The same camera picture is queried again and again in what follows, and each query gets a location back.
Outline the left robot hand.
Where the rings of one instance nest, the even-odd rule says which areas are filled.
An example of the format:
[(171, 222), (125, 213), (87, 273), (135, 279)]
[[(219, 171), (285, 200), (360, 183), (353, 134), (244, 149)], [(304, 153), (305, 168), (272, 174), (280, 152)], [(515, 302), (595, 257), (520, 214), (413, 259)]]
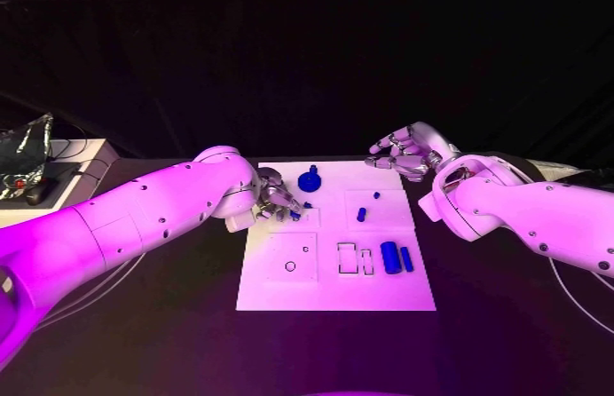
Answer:
[(282, 222), (285, 217), (299, 218), (302, 206), (285, 186), (280, 174), (268, 167), (257, 168), (259, 196), (255, 203), (255, 218), (275, 219)]

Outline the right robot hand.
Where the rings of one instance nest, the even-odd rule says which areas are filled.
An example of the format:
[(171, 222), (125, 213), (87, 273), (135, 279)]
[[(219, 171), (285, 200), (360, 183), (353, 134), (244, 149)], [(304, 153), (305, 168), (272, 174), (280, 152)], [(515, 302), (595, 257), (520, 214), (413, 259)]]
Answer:
[(403, 126), (368, 148), (364, 164), (393, 170), (409, 182), (420, 182), (429, 171), (438, 173), (461, 156), (459, 149), (423, 122)]

